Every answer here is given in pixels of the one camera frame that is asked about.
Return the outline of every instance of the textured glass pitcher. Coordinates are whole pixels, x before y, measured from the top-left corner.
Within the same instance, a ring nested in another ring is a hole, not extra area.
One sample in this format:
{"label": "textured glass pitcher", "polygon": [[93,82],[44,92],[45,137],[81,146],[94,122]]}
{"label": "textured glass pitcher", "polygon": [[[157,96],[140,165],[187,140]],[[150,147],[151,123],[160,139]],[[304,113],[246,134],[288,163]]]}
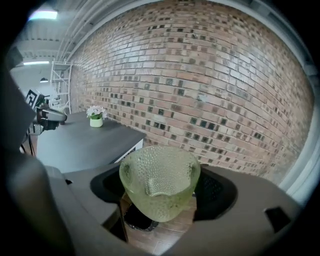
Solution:
{"label": "textured glass pitcher", "polygon": [[167,222],[191,199],[200,164],[180,148],[149,146],[129,154],[120,165],[119,175],[128,196],[144,215]]}

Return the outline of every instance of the white flower pot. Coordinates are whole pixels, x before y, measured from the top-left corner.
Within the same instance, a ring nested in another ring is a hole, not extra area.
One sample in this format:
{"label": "white flower pot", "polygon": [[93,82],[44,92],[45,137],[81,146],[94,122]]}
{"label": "white flower pot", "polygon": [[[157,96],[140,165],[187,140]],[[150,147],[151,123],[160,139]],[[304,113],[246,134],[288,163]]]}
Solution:
{"label": "white flower pot", "polygon": [[100,118],[100,119],[91,119],[90,118],[90,126],[91,127],[98,128],[98,127],[101,127],[102,125],[103,125],[102,118]]}

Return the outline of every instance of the wooden floor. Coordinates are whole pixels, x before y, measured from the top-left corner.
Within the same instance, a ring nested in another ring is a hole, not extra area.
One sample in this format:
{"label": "wooden floor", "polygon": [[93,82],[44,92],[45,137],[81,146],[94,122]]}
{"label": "wooden floor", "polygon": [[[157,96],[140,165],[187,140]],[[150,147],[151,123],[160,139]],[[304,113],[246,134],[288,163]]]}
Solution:
{"label": "wooden floor", "polygon": [[[127,207],[129,207],[128,198],[121,202],[123,213]],[[192,197],[185,209],[176,218],[168,222],[160,222],[152,231],[132,229],[125,224],[128,243],[148,253],[161,255],[190,228],[196,207],[196,198]]]}

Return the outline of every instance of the potted flower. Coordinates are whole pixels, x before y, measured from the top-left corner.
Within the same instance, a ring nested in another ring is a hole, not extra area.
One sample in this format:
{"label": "potted flower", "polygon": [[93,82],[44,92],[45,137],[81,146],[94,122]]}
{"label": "potted flower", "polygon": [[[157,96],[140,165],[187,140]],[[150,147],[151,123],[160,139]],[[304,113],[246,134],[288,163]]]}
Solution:
{"label": "potted flower", "polygon": [[96,128],[101,127],[103,124],[102,120],[108,116],[107,111],[102,106],[90,106],[86,114],[90,118],[90,126]]}

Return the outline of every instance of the white wall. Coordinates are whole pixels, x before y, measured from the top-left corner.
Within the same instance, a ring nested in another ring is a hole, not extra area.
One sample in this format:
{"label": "white wall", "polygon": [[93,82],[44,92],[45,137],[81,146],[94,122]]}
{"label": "white wall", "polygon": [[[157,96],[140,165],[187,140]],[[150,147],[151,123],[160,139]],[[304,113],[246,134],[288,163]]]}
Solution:
{"label": "white wall", "polygon": [[50,86],[50,82],[40,83],[41,78],[46,78],[50,81],[50,64],[15,67],[10,71],[10,73],[25,96],[30,89],[37,90],[45,96],[55,94],[54,89]]}

